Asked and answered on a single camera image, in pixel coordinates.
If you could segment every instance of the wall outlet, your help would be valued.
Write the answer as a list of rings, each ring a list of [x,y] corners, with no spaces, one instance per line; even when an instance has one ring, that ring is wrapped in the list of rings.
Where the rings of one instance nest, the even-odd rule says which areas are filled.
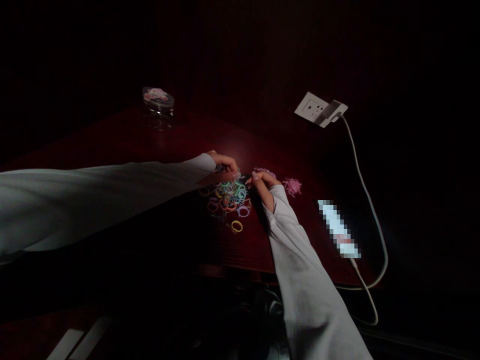
[[[295,114],[314,123],[328,105],[328,102],[313,95],[311,92],[307,92],[300,105],[296,108]]]

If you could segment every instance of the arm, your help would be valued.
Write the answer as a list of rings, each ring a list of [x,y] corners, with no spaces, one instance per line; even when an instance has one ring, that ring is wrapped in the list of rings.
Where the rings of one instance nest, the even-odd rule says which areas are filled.
[[[218,182],[216,164],[233,159],[214,151],[191,160],[0,173],[0,257],[19,250],[63,247],[174,197]]]
[[[252,176],[269,222],[290,355],[293,359],[371,359],[342,297],[290,207],[284,187],[267,173]]]

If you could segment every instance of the phone screen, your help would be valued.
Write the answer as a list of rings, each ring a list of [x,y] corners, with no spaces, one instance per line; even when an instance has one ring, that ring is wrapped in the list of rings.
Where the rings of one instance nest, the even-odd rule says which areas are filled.
[[[318,211],[323,216],[330,237],[336,245],[336,248],[343,258],[358,259],[361,257],[357,244],[352,239],[345,222],[337,213],[337,207],[330,200],[317,200]]]

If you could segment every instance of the white charging cable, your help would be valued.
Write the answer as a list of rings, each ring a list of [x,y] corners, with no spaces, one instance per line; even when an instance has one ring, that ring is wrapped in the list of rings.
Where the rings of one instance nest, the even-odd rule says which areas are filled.
[[[374,322],[368,322],[364,321],[361,319],[356,318],[357,320],[368,324],[368,325],[377,325],[379,322],[379,315],[377,313],[377,308],[375,307],[374,300],[372,299],[372,295],[370,295],[370,288],[373,288],[375,285],[377,285],[380,280],[384,277],[385,272],[387,271],[387,266],[389,265],[389,254],[387,253],[387,246],[385,245],[385,239],[384,239],[384,233],[382,232],[382,227],[380,226],[379,218],[377,216],[377,213],[375,212],[374,204],[372,202],[372,198],[370,197],[369,191],[367,190],[367,187],[365,186],[364,178],[362,177],[362,173],[360,172],[360,167],[359,167],[359,160],[357,159],[357,151],[355,150],[355,144],[354,144],[354,138],[352,137],[352,133],[350,132],[350,127],[349,124],[347,123],[347,119],[345,119],[345,116],[341,116],[343,119],[343,122],[345,123],[346,129],[348,130],[348,135],[350,136],[350,141],[351,141],[351,147],[353,148],[353,156],[355,157],[355,165],[356,165],[356,170],[358,172],[358,176],[360,177],[361,185],[363,187],[363,190],[365,190],[366,197],[368,198],[368,202],[370,203],[370,208],[371,212],[373,213],[373,217],[375,218],[376,226],[378,228],[378,233],[380,235],[380,240],[381,240],[381,246],[383,247],[383,256],[384,256],[384,262],[383,262],[383,267],[381,268],[380,274],[377,276],[374,282],[371,284],[367,285],[365,284],[364,279],[362,278],[362,275],[360,275],[359,268],[357,266],[357,263],[355,262],[355,259],[350,259],[350,262],[355,269],[363,287],[344,287],[344,286],[336,286],[337,289],[343,289],[343,290],[366,290],[366,293],[368,294],[368,298],[370,299],[371,305],[373,307],[373,312],[375,313],[375,321]]]

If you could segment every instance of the yellow rubber band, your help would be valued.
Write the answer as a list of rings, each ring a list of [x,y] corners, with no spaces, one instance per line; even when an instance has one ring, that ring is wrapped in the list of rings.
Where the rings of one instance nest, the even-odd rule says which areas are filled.
[[[234,224],[240,225],[240,230],[237,230],[236,228],[234,228]],[[238,221],[238,220],[233,220],[233,221],[231,222],[231,225],[230,225],[230,226],[231,226],[232,231],[234,231],[235,233],[239,233],[239,232],[241,232],[241,231],[244,229],[244,226],[243,226],[242,223],[241,223],[240,221]]]
[[[202,187],[198,189],[198,193],[202,196],[208,196],[210,195],[210,189],[208,187]]]

